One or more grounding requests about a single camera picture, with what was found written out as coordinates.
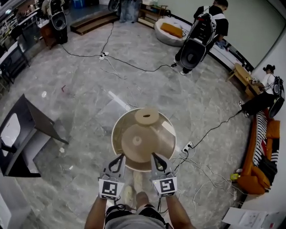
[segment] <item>shorts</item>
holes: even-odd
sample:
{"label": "shorts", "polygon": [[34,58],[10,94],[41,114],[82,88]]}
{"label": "shorts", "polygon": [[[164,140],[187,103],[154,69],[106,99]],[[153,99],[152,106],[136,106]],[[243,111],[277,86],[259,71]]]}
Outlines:
{"label": "shorts", "polygon": [[[136,214],[146,216],[146,217],[151,217],[151,218],[160,220],[164,225],[166,224],[163,217],[151,204],[146,204],[146,205],[139,207],[136,211]],[[122,216],[127,216],[127,215],[134,215],[134,213],[128,210],[119,210],[116,206],[112,206],[108,208],[106,211],[105,224],[112,219],[122,217]]]}

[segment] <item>orange cushion on seat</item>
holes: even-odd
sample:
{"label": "orange cushion on seat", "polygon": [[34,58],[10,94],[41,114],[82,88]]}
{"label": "orange cushion on seat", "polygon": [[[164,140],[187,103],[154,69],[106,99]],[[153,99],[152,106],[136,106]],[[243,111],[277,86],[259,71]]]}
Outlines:
{"label": "orange cushion on seat", "polygon": [[271,120],[267,123],[266,138],[280,138],[280,121]]}
{"label": "orange cushion on seat", "polygon": [[165,31],[166,33],[171,34],[175,37],[178,37],[178,38],[183,37],[183,30],[182,29],[175,27],[173,25],[170,25],[168,23],[163,23],[161,26],[161,29],[163,31]]}

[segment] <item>orange sofa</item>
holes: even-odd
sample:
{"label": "orange sofa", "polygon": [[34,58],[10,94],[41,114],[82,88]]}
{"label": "orange sofa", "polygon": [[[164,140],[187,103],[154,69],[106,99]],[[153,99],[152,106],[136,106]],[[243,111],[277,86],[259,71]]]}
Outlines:
{"label": "orange sofa", "polygon": [[[270,134],[268,132],[271,131],[271,128],[268,128],[268,125],[274,119],[269,118],[268,109],[264,110],[263,112],[267,118],[266,136],[269,136]],[[257,117],[254,117],[247,155],[245,158],[242,172],[237,182],[249,194],[262,195],[265,193],[265,189],[270,188],[270,182],[268,178],[264,175],[264,173],[257,166],[253,164],[253,156],[255,153],[255,146],[257,140],[256,135],[257,135]],[[271,160],[272,143],[273,139],[268,137],[266,140],[266,154],[265,154],[268,160]]]}

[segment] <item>sneaker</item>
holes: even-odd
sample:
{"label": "sneaker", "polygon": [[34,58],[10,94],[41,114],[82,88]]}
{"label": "sneaker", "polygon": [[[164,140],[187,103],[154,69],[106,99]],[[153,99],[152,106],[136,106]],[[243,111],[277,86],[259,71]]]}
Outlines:
{"label": "sneaker", "polygon": [[184,73],[183,71],[180,71],[180,74],[182,76],[185,76],[185,75],[192,75],[192,71],[188,72],[188,73]]}
{"label": "sneaker", "polygon": [[241,108],[242,108],[242,105],[243,105],[242,102],[241,102],[241,101],[238,101],[237,103],[238,103],[239,108],[241,109]]}
{"label": "sneaker", "polygon": [[143,191],[143,175],[141,172],[134,171],[133,178],[134,178],[134,189],[138,194]]}
{"label": "sneaker", "polygon": [[133,205],[133,189],[130,185],[126,186],[124,189],[124,200],[123,203],[128,205],[129,207],[132,207]]}

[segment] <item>gray floor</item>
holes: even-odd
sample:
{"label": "gray floor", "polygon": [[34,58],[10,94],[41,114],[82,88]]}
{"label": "gray floor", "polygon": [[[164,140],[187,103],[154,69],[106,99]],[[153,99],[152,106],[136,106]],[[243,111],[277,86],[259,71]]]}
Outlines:
{"label": "gray floor", "polygon": [[[64,47],[78,55],[99,54],[111,27],[108,24],[84,36],[69,33]],[[154,30],[148,27],[118,22],[105,48],[111,56],[144,69],[172,64],[177,50],[158,41]],[[31,67],[24,69],[10,92],[0,100],[3,120],[25,93],[35,106],[62,124],[61,134],[70,142],[62,145],[50,140],[35,158],[42,177],[17,179],[32,207],[23,228],[84,227],[98,192],[101,165],[114,154],[111,147],[113,125],[124,113],[124,106],[118,104],[112,94],[124,102],[137,103],[138,107],[155,106],[170,118],[177,134],[177,151],[188,141],[197,143],[207,130],[238,111],[236,102],[241,99],[241,93],[231,82],[225,82],[227,71],[210,56],[197,66],[192,76],[180,75],[180,67],[143,72],[119,61],[110,61],[126,80],[104,72],[102,69],[112,72],[112,67],[106,60],[99,62],[98,57],[70,56],[61,46],[44,50],[32,59]],[[249,119],[242,114],[236,116],[210,132],[198,145],[192,159],[208,164],[215,173],[229,178],[240,166],[249,127]],[[213,180],[223,181],[203,168]],[[177,176],[180,201],[193,224],[197,228],[221,228],[221,219],[236,202],[232,196],[206,183],[209,181],[206,175],[189,163],[182,164]],[[149,173],[144,174],[144,188],[157,206],[158,198],[149,177]],[[132,184],[129,169],[126,180],[127,184]],[[204,183],[196,195],[195,212],[193,198]],[[228,187],[226,182],[220,186]]]}

